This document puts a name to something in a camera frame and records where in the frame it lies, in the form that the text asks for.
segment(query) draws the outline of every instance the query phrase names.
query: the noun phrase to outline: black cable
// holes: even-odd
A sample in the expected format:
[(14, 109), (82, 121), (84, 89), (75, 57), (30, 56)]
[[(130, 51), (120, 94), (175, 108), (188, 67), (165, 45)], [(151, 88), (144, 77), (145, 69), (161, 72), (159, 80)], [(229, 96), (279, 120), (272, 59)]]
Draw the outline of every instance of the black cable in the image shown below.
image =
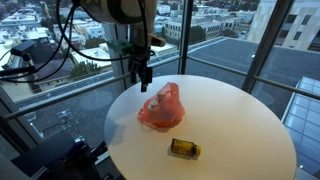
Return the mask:
[[(61, 20), (59, 18), (60, 17), (59, 11), (60, 11), (60, 0), (56, 0), (56, 19), (57, 19), (58, 27), (59, 27), (60, 31), (62, 31)], [(66, 37), (65, 34), (62, 33), (62, 36), (65, 39), (65, 41), (68, 43), (68, 45), (71, 47), (72, 50), (74, 50), (76, 53), (80, 54), (81, 56), (83, 56), (83, 57), (85, 57), (87, 59), (91, 59), (91, 60), (94, 60), (94, 61), (119, 61), (119, 60), (124, 60), (124, 59), (129, 59), (129, 58), (135, 57), (135, 56), (127, 56), (127, 57), (112, 58), (112, 59), (94, 58), (94, 57), (88, 56), (86, 54), (83, 54), (77, 48), (75, 48), (73, 46), (73, 44), (70, 42), (70, 40)]]
[[(64, 24), (64, 27), (63, 27), (63, 32), (66, 31), (67, 29), (67, 26), (68, 26), (68, 22), (71, 18), (71, 15), (72, 15), (72, 9), (70, 10), (68, 16), (67, 16), (67, 19), (66, 19), (66, 23)], [(51, 57), (44, 63), (42, 64), (39, 68), (35, 69), (34, 71), (31, 71), (31, 72), (28, 72), (27, 74), (24, 74), (24, 75), (20, 75), (20, 76), (17, 76), (17, 77), (13, 77), (13, 78), (2, 78), (1, 80), (7, 80), (8, 82), (15, 82), (17, 83), (17, 81), (14, 81), (12, 79), (18, 79), (18, 78), (22, 78), (22, 77), (26, 77), (26, 76), (29, 76), (31, 74), (34, 74), (34, 73), (37, 73), (39, 72), (41, 69), (43, 69), (54, 57), (55, 55), (57, 54), (57, 52), (60, 50), (60, 47), (61, 47), (61, 44), (62, 44), (62, 41), (63, 41), (63, 37), (61, 36), (60, 37), (60, 40), (58, 42), (58, 46), (56, 48), (56, 50), (53, 52), (53, 54), (51, 55)]]
[(6, 53), (4, 53), (4, 55), (0, 58), (0, 61), (11, 51), (11, 49), (9, 51), (7, 51)]
[(141, 12), (141, 17), (143, 22), (143, 29), (144, 29), (145, 52), (143, 57), (146, 57), (148, 53), (148, 28), (147, 28), (146, 14), (145, 14), (145, 2), (144, 0), (138, 0), (138, 2), (139, 2), (140, 12)]
[[(72, 8), (71, 8), (71, 11), (70, 11), (70, 14), (71, 14), (70, 25), (71, 25), (72, 22), (73, 22), (73, 16), (74, 16), (74, 10), (73, 10), (73, 9), (75, 10), (75, 7), (72, 7)], [(71, 38), (71, 36), (72, 36), (72, 28), (69, 27), (69, 37)], [(12, 80), (10, 80), (10, 82), (16, 82), (16, 83), (32, 83), (32, 82), (38, 82), (38, 81), (42, 81), (42, 80), (44, 80), (44, 79), (47, 79), (48, 77), (50, 77), (50, 76), (54, 75), (55, 73), (57, 73), (58, 71), (60, 71), (60, 69), (63, 67), (63, 65), (65, 64), (65, 62), (66, 62), (67, 59), (68, 59), (69, 51), (70, 51), (70, 46), (68, 46), (68, 48), (67, 48), (67, 55), (64, 57), (63, 62), (62, 62), (62, 63), (60, 64), (60, 66), (59, 66), (54, 72), (52, 72), (51, 74), (49, 74), (49, 75), (47, 75), (47, 76), (45, 76), (45, 77), (43, 77), (43, 78), (33, 80), (33, 81), (12, 81)]]

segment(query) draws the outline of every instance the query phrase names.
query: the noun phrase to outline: red plastic bag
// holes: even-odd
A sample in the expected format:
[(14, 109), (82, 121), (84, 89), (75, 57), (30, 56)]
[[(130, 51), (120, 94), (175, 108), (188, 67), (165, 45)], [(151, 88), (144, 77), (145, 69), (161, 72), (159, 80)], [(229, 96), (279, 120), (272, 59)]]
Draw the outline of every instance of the red plastic bag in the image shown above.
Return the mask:
[(138, 113), (138, 119), (142, 123), (168, 128), (179, 124), (184, 114), (185, 110), (179, 100), (179, 86), (167, 83), (144, 103)]

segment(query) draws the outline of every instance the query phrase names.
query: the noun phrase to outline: bottle cap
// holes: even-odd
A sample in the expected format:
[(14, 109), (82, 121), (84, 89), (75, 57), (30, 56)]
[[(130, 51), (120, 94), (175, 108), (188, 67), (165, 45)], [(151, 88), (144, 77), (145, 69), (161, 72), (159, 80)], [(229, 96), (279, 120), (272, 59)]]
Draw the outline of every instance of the bottle cap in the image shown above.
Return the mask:
[(200, 156), (200, 154), (201, 154), (201, 147), (199, 145), (197, 145), (196, 156)]
[(152, 111), (152, 110), (153, 110), (153, 108), (150, 106), (150, 104), (149, 104), (149, 106), (148, 106), (148, 109), (149, 109), (149, 111)]
[(163, 100), (166, 97), (166, 92), (165, 91), (160, 91), (157, 94), (157, 98), (159, 101)]
[(155, 106), (158, 105), (158, 101), (157, 100), (152, 100), (150, 101), (150, 104), (149, 104), (152, 108), (154, 108)]

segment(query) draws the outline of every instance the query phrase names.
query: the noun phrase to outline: yellow can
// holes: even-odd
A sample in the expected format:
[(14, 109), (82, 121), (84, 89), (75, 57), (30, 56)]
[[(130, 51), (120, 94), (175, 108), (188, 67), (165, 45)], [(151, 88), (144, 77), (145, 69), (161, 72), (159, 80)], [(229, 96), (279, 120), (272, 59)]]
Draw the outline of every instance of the yellow can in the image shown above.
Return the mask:
[(201, 147), (193, 142), (172, 138), (171, 151), (187, 156), (199, 156)]

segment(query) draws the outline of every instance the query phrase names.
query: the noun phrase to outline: round white table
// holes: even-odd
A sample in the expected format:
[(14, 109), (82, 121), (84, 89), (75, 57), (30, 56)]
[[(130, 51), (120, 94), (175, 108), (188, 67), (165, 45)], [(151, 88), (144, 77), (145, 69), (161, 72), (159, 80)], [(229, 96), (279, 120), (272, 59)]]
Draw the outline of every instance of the round white table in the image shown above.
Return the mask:
[[(150, 128), (137, 120), (144, 102), (167, 82), (180, 88), (186, 114), (177, 126)], [(170, 151), (172, 138), (193, 141), (201, 155)], [(105, 140), (127, 179), (294, 179), (296, 153), (272, 111), (253, 96), (226, 83), (190, 75), (156, 77), (146, 93), (136, 84), (109, 109)]]

